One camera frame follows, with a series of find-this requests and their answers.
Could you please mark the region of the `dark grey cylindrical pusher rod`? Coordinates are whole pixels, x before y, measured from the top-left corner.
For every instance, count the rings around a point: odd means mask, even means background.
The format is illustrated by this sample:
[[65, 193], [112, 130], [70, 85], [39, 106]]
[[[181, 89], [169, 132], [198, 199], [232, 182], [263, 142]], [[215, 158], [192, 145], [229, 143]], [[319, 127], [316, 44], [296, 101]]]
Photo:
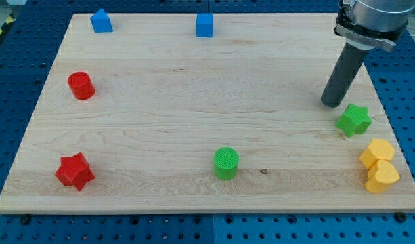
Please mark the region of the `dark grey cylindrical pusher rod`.
[[323, 90], [322, 104], [330, 108], [335, 108], [341, 104], [368, 52], [368, 50], [359, 49], [349, 43], [344, 45]]

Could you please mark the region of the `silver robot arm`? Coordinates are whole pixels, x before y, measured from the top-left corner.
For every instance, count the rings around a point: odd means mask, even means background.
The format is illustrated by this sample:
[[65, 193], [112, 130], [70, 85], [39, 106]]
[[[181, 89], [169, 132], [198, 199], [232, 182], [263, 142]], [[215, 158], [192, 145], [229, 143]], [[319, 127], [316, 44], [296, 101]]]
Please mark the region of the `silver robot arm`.
[[415, 0], [340, 0], [338, 7], [334, 33], [345, 44], [321, 96], [330, 108], [341, 104], [370, 50], [396, 47]]

